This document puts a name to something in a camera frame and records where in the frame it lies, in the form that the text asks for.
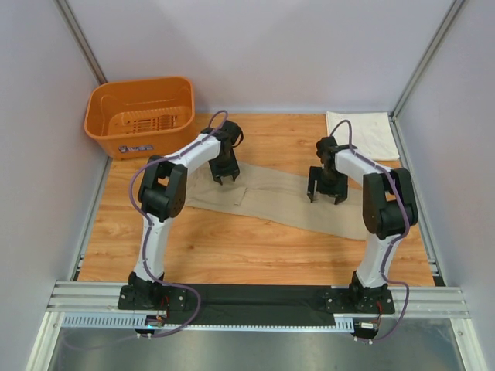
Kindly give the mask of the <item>beige t shirt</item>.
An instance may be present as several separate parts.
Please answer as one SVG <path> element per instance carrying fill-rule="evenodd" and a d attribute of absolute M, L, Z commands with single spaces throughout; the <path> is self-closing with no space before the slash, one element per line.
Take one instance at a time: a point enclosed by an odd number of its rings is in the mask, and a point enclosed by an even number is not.
<path fill-rule="evenodd" d="M 213 180 L 208 165 L 198 168 L 188 178 L 186 204 L 351 240 L 367 239 L 360 190 L 349 188 L 346 200 L 338 205 L 321 194 L 310 201 L 306 177 L 245 162 L 239 167 L 235 180 L 227 177 L 222 183 Z"/>

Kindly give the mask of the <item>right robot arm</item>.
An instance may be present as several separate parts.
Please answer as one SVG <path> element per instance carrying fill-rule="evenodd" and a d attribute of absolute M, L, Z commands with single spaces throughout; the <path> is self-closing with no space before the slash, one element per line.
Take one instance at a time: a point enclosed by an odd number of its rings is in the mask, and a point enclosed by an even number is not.
<path fill-rule="evenodd" d="M 348 197 L 348 180 L 362 188 L 362 217 L 369 233 L 364 258 L 353 272 L 348 302 L 367 311 L 377 295 L 387 290 L 391 258 L 412 226 L 418 222 L 418 207 L 406 168 L 389 168 L 366 157 L 353 145 L 338 145 L 333 136 L 316 143 L 319 166 L 309 168 L 307 196 L 333 198 L 336 205 Z"/>

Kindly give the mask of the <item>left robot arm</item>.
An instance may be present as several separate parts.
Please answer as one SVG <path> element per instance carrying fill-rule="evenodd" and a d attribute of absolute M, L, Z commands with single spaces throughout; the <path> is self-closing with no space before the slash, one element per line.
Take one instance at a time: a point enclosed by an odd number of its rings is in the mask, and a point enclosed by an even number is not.
<path fill-rule="evenodd" d="M 162 303 L 164 268 L 159 260 L 164 257 L 172 223 L 185 205 L 188 178 L 208 164 L 216 183 L 236 179 L 240 169 L 234 149 L 243 140 L 241 127 L 226 120 L 218 128 L 203 129 L 192 143 L 170 155 L 153 155 L 142 169 L 138 199 L 131 202 L 143 216 L 144 231 L 128 286 L 136 290 L 135 300 L 145 310 Z"/>

